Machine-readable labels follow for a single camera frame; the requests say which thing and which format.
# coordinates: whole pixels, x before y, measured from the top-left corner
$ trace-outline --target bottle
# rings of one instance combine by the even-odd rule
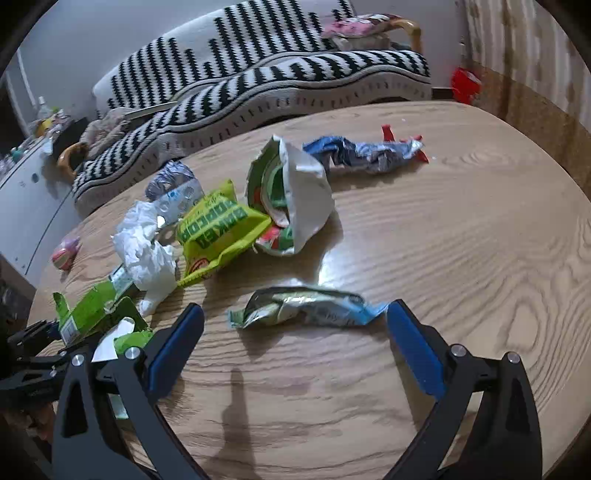
[[[51,117],[53,112],[51,108],[49,108],[43,97],[39,97],[39,110],[37,111],[37,120],[45,120],[46,118]]]

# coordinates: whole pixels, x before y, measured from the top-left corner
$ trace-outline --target red object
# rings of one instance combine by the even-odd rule
[[[481,87],[482,82],[470,70],[456,68],[452,76],[452,91],[456,101],[471,105]]]
[[[385,142],[395,142],[396,141],[394,139],[394,134],[392,133],[392,129],[390,128],[389,125],[382,125],[382,132],[384,133],[384,141]],[[412,138],[414,140],[419,141],[419,142],[423,141],[422,135],[415,135]],[[429,159],[427,158],[427,156],[425,155],[425,153],[422,150],[419,150],[416,153],[416,155],[414,156],[414,158],[418,161],[429,163]]]
[[[394,134],[392,133],[392,129],[389,125],[382,125],[382,132],[384,133],[384,141],[385,142],[395,142]]]

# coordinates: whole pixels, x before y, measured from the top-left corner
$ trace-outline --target wooden table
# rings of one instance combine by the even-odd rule
[[[451,102],[364,106],[259,129],[186,163],[206,191],[229,177],[243,192],[251,160],[273,133],[295,145],[323,134],[379,141],[385,123],[397,138],[422,134],[431,163],[384,176],[334,175],[335,212],[300,254],[246,252],[217,277],[177,289],[151,319],[168,326],[190,301],[205,310],[205,334],[161,410],[212,478],[382,478],[431,407],[395,364],[382,321],[351,330],[232,330],[226,310],[263,286],[302,281],[374,302],[402,298],[448,343],[491,358],[519,352],[540,414],[544,471],[591,412],[591,205],[506,123]],[[54,317],[53,291],[74,303],[118,264],[109,236],[146,183],[80,225],[74,267],[64,278],[46,268],[32,322]]]

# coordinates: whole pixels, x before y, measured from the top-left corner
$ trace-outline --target sofa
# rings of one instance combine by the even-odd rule
[[[322,25],[355,14],[348,0],[248,0],[196,18],[150,42],[97,82],[99,115],[118,107],[176,102],[129,131],[79,171],[76,207],[88,215],[172,158],[261,125],[384,99],[431,98],[420,29],[403,28],[413,49],[338,51]]]

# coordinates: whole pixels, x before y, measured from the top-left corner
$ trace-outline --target torn packaging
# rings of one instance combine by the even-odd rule
[[[240,205],[232,182],[224,182],[197,202],[177,226],[177,239],[187,261],[179,286],[207,278],[249,248],[270,224],[267,215]]]

